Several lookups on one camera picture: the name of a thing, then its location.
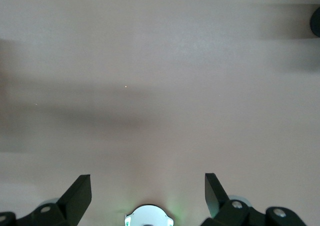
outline gray surface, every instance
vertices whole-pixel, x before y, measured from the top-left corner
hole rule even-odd
[[[204,173],[320,221],[320,0],[0,0],[0,211],[91,174],[80,225],[209,212]]]

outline white device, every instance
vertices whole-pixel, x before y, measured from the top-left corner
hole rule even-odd
[[[148,204],[126,215],[124,226],[174,226],[174,221],[160,207]]]

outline black mechanical part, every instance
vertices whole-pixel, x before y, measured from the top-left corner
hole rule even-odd
[[[0,226],[76,226],[91,198],[90,175],[81,175],[56,203],[41,205],[19,219],[13,212],[1,212]]]
[[[205,200],[212,218],[201,226],[306,226],[299,216],[284,207],[269,207],[265,214],[239,200],[229,200],[214,173],[205,174]]]
[[[320,7],[311,16],[310,28],[313,34],[320,37]]]

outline black round object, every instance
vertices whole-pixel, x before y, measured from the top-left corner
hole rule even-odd
[[[310,27],[313,34],[320,37],[320,7],[312,15],[310,19]]]

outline silver screw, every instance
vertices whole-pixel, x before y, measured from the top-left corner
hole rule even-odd
[[[46,207],[43,207],[43,208],[40,210],[40,212],[48,212],[48,211],[50,211],[50,209],[51,209],[51,207],[46,206]]]
[[[233,201],[232,206],[235,208],[242,208],[242,204],[239,201]]]
[[[0,222],[3,222],[3,221],[5,221],[5,220],[6,220],[6,218],[7,218],[7,216],[5,216],[5,215],[3,215],[3,216],[0,216]]]
[[[286,216],[286,213],[280,208],[275,208],[273,210],[273,212],[279,217],[285,217]]]

